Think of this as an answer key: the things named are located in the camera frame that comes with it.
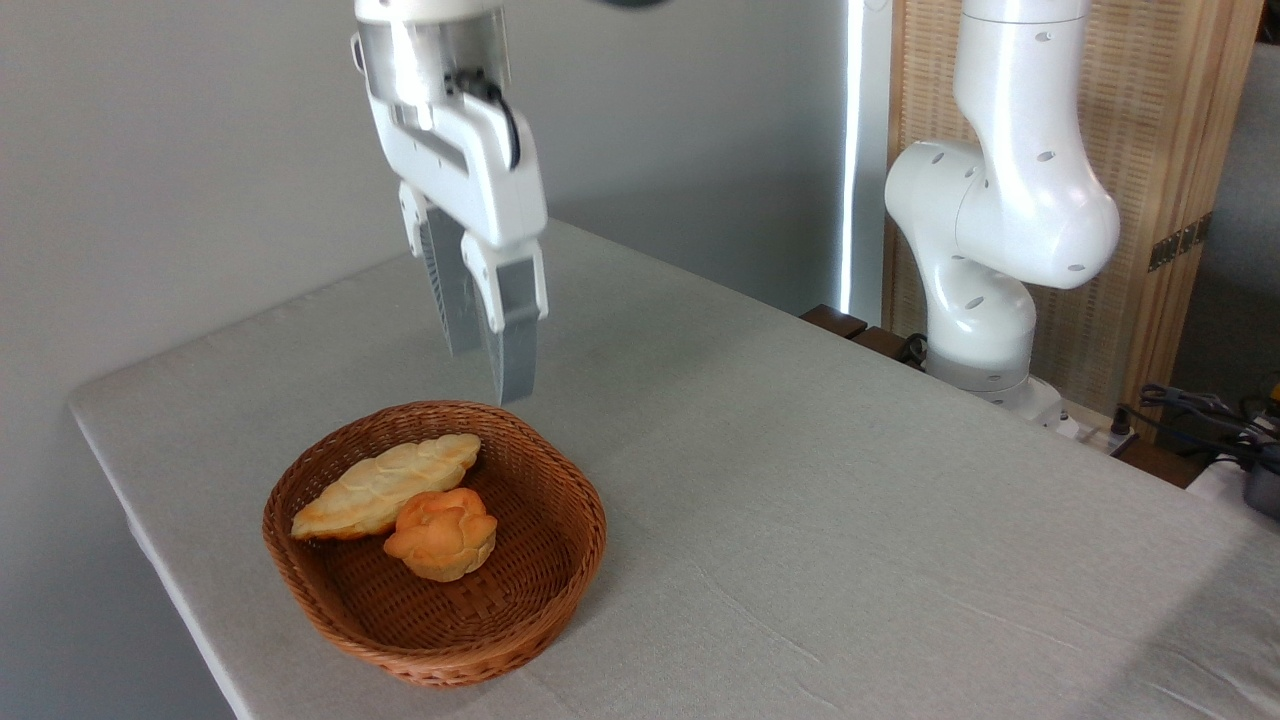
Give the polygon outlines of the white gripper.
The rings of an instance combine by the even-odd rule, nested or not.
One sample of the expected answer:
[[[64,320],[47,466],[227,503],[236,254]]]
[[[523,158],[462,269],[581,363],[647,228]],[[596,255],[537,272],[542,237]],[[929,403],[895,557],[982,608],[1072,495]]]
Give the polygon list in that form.
[[[549,310],[536,240],[547,202],[527,119],[506,96],[499,44],[356,35],[352,49],[451,354],[480,347],[477,302],[498,404],[529,397]]]

